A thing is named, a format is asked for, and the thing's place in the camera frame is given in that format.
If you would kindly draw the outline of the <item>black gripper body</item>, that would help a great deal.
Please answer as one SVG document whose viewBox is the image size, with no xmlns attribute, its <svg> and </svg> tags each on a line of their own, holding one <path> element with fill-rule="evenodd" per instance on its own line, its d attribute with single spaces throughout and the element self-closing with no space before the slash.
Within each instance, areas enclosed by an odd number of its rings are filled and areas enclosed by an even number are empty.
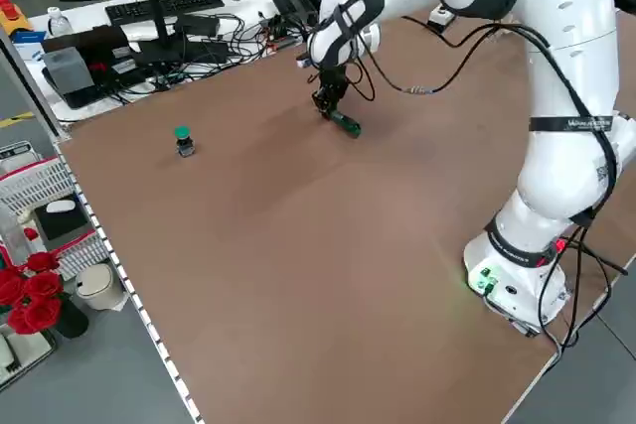
<svg viewBox="0 0 636 424">
<path fill-rule="evenodd" d="M 318 91 L 321 94 L 344 94 L 349 86 L 346 69 L 347 66 L 342 65 L 320 70 Z"/>
</svg>

